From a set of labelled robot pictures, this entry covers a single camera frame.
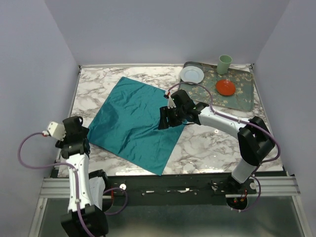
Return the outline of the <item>teal cloth napkin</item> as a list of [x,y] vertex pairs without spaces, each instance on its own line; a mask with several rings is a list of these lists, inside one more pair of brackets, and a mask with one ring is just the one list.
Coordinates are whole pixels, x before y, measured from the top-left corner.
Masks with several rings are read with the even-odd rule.
[[88,140],[155,175],[162,175],[184,125],[159,130],[164,90],[122,77],[89,125]]

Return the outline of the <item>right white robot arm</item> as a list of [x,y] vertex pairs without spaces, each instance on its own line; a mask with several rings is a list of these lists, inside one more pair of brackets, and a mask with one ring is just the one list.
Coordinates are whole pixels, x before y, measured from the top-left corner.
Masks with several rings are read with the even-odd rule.
[[168,104],[159,109],[159,130],[180,126],[187,121],[216,128],[238,140],[241,161],[227,181],[228,190],[234,194],[245,188],[245,181],[276,145],[266,124],[259,117],[246,121],[227,113],[219,113],[207,103],[195,103],[182,89],[174,93],[167,91],[164,98]]

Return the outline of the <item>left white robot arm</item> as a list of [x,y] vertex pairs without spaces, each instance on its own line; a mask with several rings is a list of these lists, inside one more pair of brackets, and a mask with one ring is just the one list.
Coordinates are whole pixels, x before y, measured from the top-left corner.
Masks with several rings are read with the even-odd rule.
[[88,172],[90,146],[89,129],[83,118],[74,116],[63,120],[65,137],[56,142],[69,171],[70,198],[67,214],[61,225],[69,237],[104,237],[109,232],[106,215],[102,211],[102,195],[109,191],[109,182],[101,176],[92,178]]

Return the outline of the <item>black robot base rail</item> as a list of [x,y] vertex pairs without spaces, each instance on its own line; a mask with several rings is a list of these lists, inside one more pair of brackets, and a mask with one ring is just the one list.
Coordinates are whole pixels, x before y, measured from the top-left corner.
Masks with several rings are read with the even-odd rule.
[[129,206],[226,205],[257,194],[253,179],[238,184],[229,173],[110,176],[108,187],[115,205]]

